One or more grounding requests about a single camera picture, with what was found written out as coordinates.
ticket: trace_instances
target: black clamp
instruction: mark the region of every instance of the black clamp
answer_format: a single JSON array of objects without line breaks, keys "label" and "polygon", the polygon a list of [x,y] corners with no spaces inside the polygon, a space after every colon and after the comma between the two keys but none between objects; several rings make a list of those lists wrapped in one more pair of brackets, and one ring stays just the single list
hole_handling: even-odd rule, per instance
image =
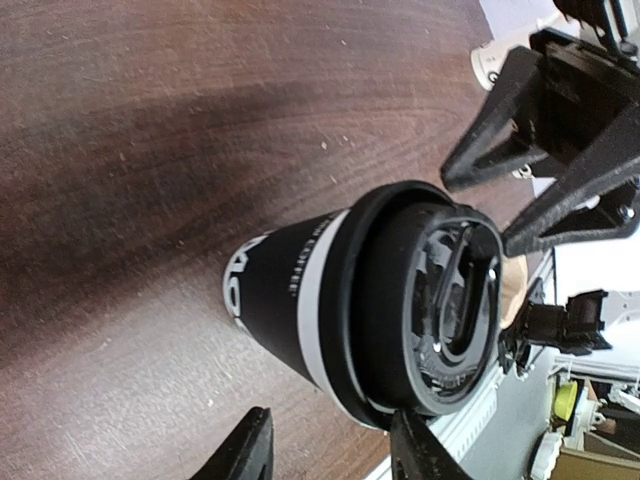
[{"label": "black clamp", "polygon": [[[413,411],[398,410],[391,424],[393,480],[471,480]],[[271,480],[273,422],[254,407],[191,480]]]},{"label": "black clamp", "polygon": [[507,56],[442,167],[444,184],[457,191],[526,167],[556,178],[503,232],[507,256],[630,236],[640,223],[640,70],[552,29],[530,42]]},{"label": "black clamp", "polygon": [[602,290],[572,297],[566,307],[544,305],[543,283],[534,283],[529,296],[513,324],[500,334],[500,365],[507,373],[515,364],[516,374],[525,374],[531,347],[553,347],[561,353],[588,355],[594,350],[608,350],[611,345],[602,336],[602,304],[608,293]]}]

